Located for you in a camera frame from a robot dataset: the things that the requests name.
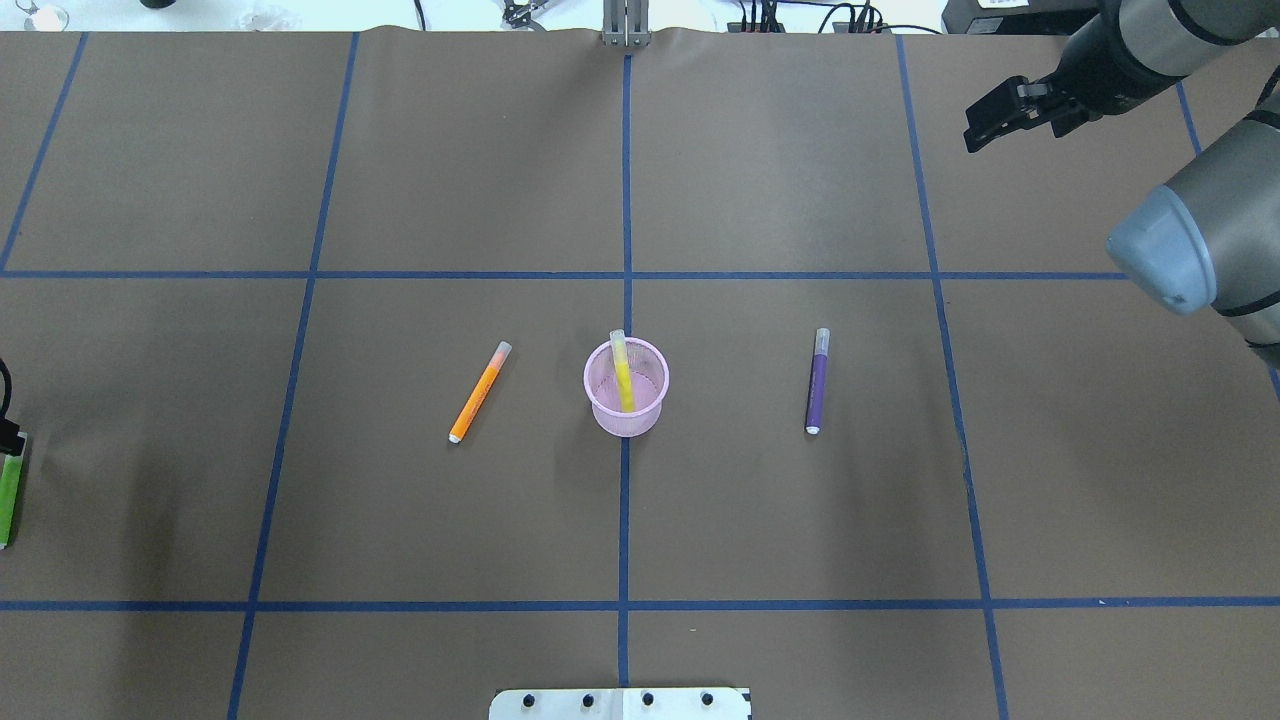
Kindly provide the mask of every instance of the mesh cup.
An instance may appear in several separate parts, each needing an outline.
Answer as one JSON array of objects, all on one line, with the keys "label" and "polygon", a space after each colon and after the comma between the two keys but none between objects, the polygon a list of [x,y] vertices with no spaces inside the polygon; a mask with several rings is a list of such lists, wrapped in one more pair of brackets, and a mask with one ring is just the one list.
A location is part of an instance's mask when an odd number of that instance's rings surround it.
[{"label": "mesh cup", "polygon": [[631,365],[631,392],[636,411],[623,413],[618,400],[618,383],[613,372],[613,350],[608,342],[596,347],[582,369],[582,387],[591,401],[595,421],[609,434],[635,437],[658,421],[662,398],[667,396],[671,378],[667,359],[648,342],[627,338],[627,363]]}]

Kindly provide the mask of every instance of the blue tape line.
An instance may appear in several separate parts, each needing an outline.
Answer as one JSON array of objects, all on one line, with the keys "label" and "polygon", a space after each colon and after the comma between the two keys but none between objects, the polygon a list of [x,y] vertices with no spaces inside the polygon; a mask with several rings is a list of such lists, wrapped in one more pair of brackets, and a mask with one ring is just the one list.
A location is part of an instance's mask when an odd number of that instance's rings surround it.
[{"label": "blue tape line", "polygon": [[[631,334],[631,55],[622,58],[622,332]],[[631,684],[631,438],[618,441],[618,687]]]},{"label": "blue tape line", "polygon": [[[929,193],[924,183],[924,161],[920,158],[920,137],[915,124],[915,104],[911,101],[911,79],[906,67],[906,47],[902,36],[895,36],[897,45],[897,68],[902,81],[902,105],[906,109],[906,128],[911,140],[911,163],[915,167],[915,190],[920,200],[920,222],[924,225],[924,245],[929,255],[929,272],[933,275],[933,304],[938,314],[938,332],[942,340],[942,357],[947,369],[947,386],[951,391],[951,415],[955,421],[956,437],[964,460],[964,486],[969,505],[969,534],[973,541],[974,561],[978,566],[978,589],[982,600],[991,600],[991,582],[987,575],[987,553],[982,542],[982,523],[978,518],[978,495],[973,487],[973,465],[969,460],[969,438],[964,427],[964,407],[960,405],[960,383],[956,379],[955,357],[951,352],[951,329],[947,324],[946,299],[942,295],[942,274],[938,266],[937,243],[933,236],[933,215],[929,211]],[[991,610],[984,610],[987,625],[987,648],[991,655],[991,676],[996,693],[996,707],[1001,720],[1009,720],[1009,701],[1005,696],[1004,665],[1000,660],[1000,639],[996,635],[996,619]]]},{"label": "blue tape line", "polygon": [[[945,281],[1125,281],[1124,273],[1088,272],[941,272]],[[477,279],[477,281],[625,281],[616,270],[0,270],[6,279]],[[913,270],[732,272],[657,270],[630,273],[632,281],[929,281]]]},{"label": "blue tape line", "polygon": [[[612,600],[259,601],[256,612],[617,612]],[[634,600],[630,612],[844,612],[1280,607],[1280,596],[996,597],[938,600]],[[0,600],[0,612],[246,612],[244,601]]]},{"label": "blue tape line", "polygon": [[0,600],[0,612],[244,612],[247,602],[151,600]]},{"label": "blue tape line", "polygon": [[993,610],[1088,610],[1126,607],[1280,607],[1277,596],[1036,597],[992,598]]},{"label": "blue tape line", "polygon": [[620,281],[622,273],[579,270],[319,270],[320,279]]},{"label": "blue tape line", "polygon": [[1199,133],[1196,132],[1196,119],[1192,118],[1192,105],[1187,101],[1187,88],[1183,81],[1178,81],[1178,104],[1183,106],[1183,122],[1187,123],[1187,135],[1192,138],[1192,150],[1201,154]]},{"label": "blue tape line", "polygon": [[846,610],[980,610],[980,600],[635,600],[634,612],[824,612]]},{"label": "blue tape line", "polygon": [[342,99],[338,101],[338,120],[334,124],[333,143],[329,151],[329,169],[325,173],[324,193],[320,199],[320,213],[316,218],[315,242],[311,247],[311,272],[307,287],[302,295],[302,310],[298,314],[298,331],[293,341],[293,359],[289,363],[289,379],[284,389],[284,407],[280,411],[280,429],[275,439],[275,455],[271,459],[271,477],[266,486],[266,502],[262,507],[262,524],[259,529],[257,552],[253,557],[253,577],[250,582],[248,610],[244,612],[244,625],[241,630],[239,652],[236,656],[236,675],[232,680],[230,701],[227,706],[228,720],[239,714],[241,691],[244,687],[244,670],[248,666],[248,650],[253,641],[253,620],[257,598],[262,588],[262,570],[266,565],[266,547],[271,537],[271,520],[275,515],[275,498],[280,487],[280,470],[284,465],[284,447],[289,437],[289,421],[293,416],[293,398],[298,387],[298,372],[302,365],[302,352],[306,347],[307,324],[311,322],[311,302],[315,297],[316,270],[320,266],[320,254],[324,250],[324,231],[329,218],[329,201],[333,195],[333,179],[338,169],[338,155],[342,147],[342,131],[347,120],[347,104],[351,100],[351,79],[356,70],[356,53],[360,50],[360,33],[351,33],[351,49],[347,53],[347,72],[342,82]]},{"label": "blue tape line", "polygon": [[306,270],[4,270],[14,279],[306,279]]},{"label": "blue tape line", "polygon": [[631,334],[631,55],[622,58],[622,331]]},{"label": "blue tape line", "polygon": [[614,612],[612,600],[261,601],[259,612]]},{"label": "blue tape line", "polygon": [[9,236],[4,241],[4,250],[0,250],[0,270],[9,264],[9,256],[13,255],[13,246],[18,242],[22,218],[27,214],[27,204],[31,201],[31,193],[36,190],[40,168],[45,164],[45,154],[49,152],[49,145],[54,140],[54,131],[58,129],[58,119],[63,115],[63,106],[67,105],[67,96],[70,95],[72,82],[76,81],[76,70],[79,69],[79,61],[84,56],[84,45],[87,44],[88,33],[82,32],[79,42],[76,44],[76,54],[72,55],[72,65],[67,69],[67,77],[63,79],[63,90],[58,94],[58,101],[54,104],[54,113],[49,118],[49,126],[45,127],[45,137],[40,141],[40,150],[36,151],[36,159],[31,163],[31,173],[27,174],[27,184],[22,188],[22,197],[18,200],[18,210],[13,214]]},{"label": "blue tape line", "polygon": [[1124,273],[1009,273],[940,272],[945,281],[1126,281]]},{"label": "blue tape line", "polygon": [[920,272],[717,272],[658,270],[632,273],[637,281],[927,281]]}]

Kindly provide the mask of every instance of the white background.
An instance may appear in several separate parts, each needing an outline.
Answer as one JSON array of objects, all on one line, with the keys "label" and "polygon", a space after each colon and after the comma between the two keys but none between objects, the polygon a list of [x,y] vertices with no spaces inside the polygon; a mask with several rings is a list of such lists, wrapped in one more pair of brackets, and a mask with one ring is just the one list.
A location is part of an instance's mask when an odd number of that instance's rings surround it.
[{"label": "white background", "polygon": [[[20,0],[29,5],[32,0]],[[413,0],[177,0],[164,10],[150,10],[138,0],[35,0],[54,4],[70,15],[68,31],[234,31],[241,18],[270,6],[291,13],[300,31],[357,31],[378,26],[416,28]],[[835,3],[837,0],[822,0]],[[746,1],[750,9],[750,0]],[[942,29],[946,0],[882,0],[876,6],[890,23],[910,23]],[[428,27],[438,31],[503,29],[502,0],[422,0]],[[778,19],[787,32],[814,32],[827,10],[801,5],[780,6]],[[742,15],[736,0],[650,0],[653,29],[687,27],[724,32]],[[14,0],[0,0],[0,29],[20,31],[26,13]],[[603,0],[550,0],[536,15],[547,29],[584,27],[599,29]],[[840,10],[835,20],[849,19]]]}]

